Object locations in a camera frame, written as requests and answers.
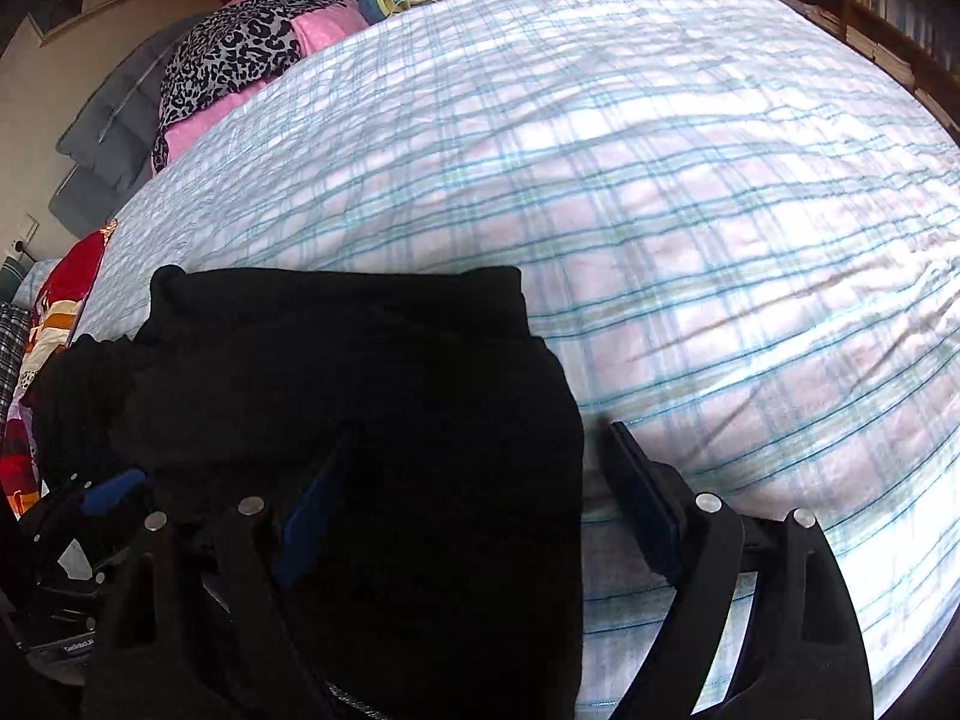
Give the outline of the black pants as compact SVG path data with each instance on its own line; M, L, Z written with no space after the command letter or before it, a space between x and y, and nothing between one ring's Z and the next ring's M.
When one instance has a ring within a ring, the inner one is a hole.
M584 429L512 266L163 266L130 338L26 394L46 483L156 470L295 486L278 611L325 718L568 718Z

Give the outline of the dark plaid pillow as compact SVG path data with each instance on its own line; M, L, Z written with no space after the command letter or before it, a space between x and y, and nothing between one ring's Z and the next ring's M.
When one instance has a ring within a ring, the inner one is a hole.
M29 335L29 310L0 305L0 421L7 419Z

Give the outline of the red orange cream blanket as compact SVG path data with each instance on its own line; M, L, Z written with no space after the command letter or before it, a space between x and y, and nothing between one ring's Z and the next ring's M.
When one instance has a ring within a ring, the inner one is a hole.
M29 305L25 351L2 436L2 489L16 518L25 515L43 495L26 394L44 364L70 343L116 227L117 221L110 220L77 242L49 270Z

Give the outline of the grey padded jacket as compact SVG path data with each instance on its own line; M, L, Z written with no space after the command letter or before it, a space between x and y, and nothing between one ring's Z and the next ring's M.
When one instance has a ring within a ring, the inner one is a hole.
M151 179L160 86L172 52L206 13L155 32L104 78L57 140L73 163L49 202L52 216L81 239L116 216Z

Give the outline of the plaid white blue bedsheet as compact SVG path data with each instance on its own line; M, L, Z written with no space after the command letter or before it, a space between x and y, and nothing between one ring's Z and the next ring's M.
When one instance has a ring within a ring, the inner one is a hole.
M814 512L878 710L958 606L958 149L778 0L446 0L301 60L122 208L158 266L514 265L584 416L741 511Z

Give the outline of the leopard print cloth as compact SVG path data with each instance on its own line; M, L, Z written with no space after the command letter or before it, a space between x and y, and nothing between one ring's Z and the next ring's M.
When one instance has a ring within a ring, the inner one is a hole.
M169 164L166 133L228 94L285 73L308 55L296 34L300 16L355 16L348 0L244 0L205 16L174 47L160 84L151 165Z

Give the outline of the pink polka dot pillow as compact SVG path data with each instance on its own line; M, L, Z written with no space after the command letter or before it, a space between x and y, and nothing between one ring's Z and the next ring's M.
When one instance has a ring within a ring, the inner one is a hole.
M364 28L355 0L231 0L205 16L167 60L151 169L166 169L299 60Z

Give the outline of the white wall socket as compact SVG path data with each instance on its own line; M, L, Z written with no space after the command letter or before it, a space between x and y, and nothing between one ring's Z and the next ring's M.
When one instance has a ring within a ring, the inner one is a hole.
M18 226L16 226L8 241L5 255L10 259L18 260L18 262L36 262L37 257L31 252L31 244L34 241L37 229L39 229L39 221L34 216L21 216Z

